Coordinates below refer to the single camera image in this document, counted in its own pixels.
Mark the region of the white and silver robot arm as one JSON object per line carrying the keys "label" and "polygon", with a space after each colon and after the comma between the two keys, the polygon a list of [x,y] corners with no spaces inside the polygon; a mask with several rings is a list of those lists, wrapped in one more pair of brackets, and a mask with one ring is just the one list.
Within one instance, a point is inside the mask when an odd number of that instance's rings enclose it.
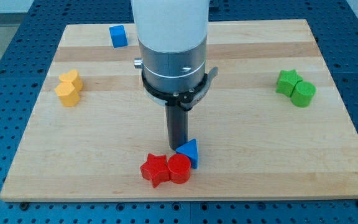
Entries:
{"label": "white and silver robot arm", "polygon": [[132,0],[145,91],[165,107],[172,149],[188,140],[188,112],[207,94],[217,68],[206,71],[208,0]]}

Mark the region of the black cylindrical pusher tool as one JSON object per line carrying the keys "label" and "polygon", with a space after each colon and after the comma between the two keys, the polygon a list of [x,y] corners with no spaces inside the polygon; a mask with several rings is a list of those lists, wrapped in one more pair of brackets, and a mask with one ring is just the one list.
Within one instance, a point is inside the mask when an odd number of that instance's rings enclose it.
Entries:
{"label": "black cylindrical pusher tool", "polygon": [[178,106],[166,106],[169,146],[174,151],[188,142],[188,112]]}

